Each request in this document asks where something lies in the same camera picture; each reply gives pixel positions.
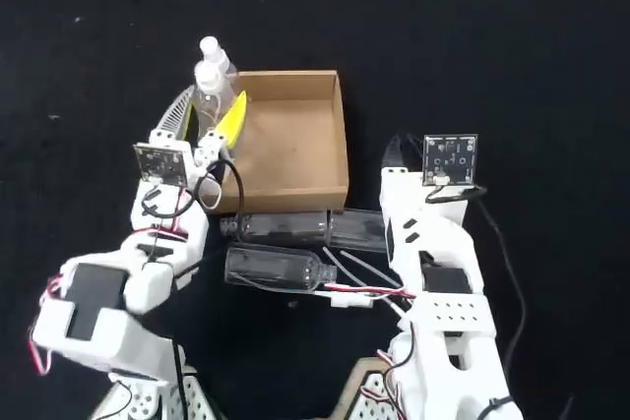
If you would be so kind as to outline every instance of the bottle cap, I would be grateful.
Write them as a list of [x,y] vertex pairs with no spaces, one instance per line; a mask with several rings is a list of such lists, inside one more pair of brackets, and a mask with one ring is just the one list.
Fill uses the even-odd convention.
[[201,61],[195,66],[195,82],[203,93],[218,94],[223,87],[223,74],[216,64]]
[[204,55],[204,61],[213,63],[219,67],[219,70],[225,74],[229,68],[229,59],[219,42],[214,36],[205,36],[199,42],[199,48]]

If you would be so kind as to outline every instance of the clear plastic bottle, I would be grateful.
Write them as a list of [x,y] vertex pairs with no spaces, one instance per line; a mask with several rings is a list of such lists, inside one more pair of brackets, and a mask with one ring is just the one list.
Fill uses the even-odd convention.
[[[220,220],[223,235],[237,233],[236,217]],[[328,244],[328,215],[324,211],[298,213],[253,213],[243,215],[241,239],[272,246]]]
[[[223,235],[237,234],[235,217],[222,218]],[[279,246],[330,245],[347,250],[385,253],[383,215],[371,210],[303,211],[243,215],[244,242]]]
[[305,250],[237,244],[225,257],[225,282],[231,284],[314,290],[336,279],[336,267],[325,265],[315,253]]
[[238,72],[213,36],[199,42],[204,59],[195,66],[193,106],[199,117],[199,138],[214,129],[242,92]]

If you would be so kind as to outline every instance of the black table surface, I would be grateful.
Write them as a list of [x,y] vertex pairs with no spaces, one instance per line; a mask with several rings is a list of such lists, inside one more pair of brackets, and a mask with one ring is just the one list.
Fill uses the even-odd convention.
[[[393,134],[479,133],[477,180],[530,309],[514,396],[532,419],[570,394],[571,418],[625,403],[628,0],[0,0],[0,19],[3,416],[86,418],[106,392],[60,357],[38,378],[26,329],[66,259],[129,233],[131,145],[191,82],[205,34],[242,70],[339,71],[349,207],[378,209]],[[465,227],[503,349],[514,289],[474,209]],[[147,323],[185,347],[228,418],[327,415],[393,315],[291,301],[221,284],[216,261]]]

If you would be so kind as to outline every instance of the open cardboard box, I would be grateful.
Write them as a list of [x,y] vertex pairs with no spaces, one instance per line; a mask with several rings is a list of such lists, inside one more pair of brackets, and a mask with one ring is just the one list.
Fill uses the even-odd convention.
[[[244,211],[342,209],[348,178],[337,73],[244,72],[241,81],[250,103],[234,162],[245,188]],[[237,210],[230,173],[216,212]]]

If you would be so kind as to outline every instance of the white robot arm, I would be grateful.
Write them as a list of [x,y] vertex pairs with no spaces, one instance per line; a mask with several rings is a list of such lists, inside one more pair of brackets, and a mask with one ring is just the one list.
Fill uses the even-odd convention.
[[476,136],[427,137],[423,172],[382,169],[390,267],[416,295],[390,344],[395,362],[409,356],[392,371],[408,419],[476,420],[490,411],[492,419],[523,419],[503,374],[473,240],[462,227],[475,151]]
[[[134,400],[126,410],[138,420],[154,418],[159,409],[162,420],[187,416],[182,376],[191,369],[184,366],[183,349],[145,330],[137,316],[163,303],[197,271],[209,224],[196,193],[204,185],[204,193],[219,200],[224,176],[209,170],[229,159],[219,133],[210,132],[194,153],[182,140],[191,93],[186,90],[169,107],[147,144],[135,146],[143,178],[131,210],[131,235],[118,250],[68,260],[54,279],[55,290],[44,293],[31,332],[36,345],[106,372],[126,387],[129,403]],[[142,405],[135,406],[136,400]]]

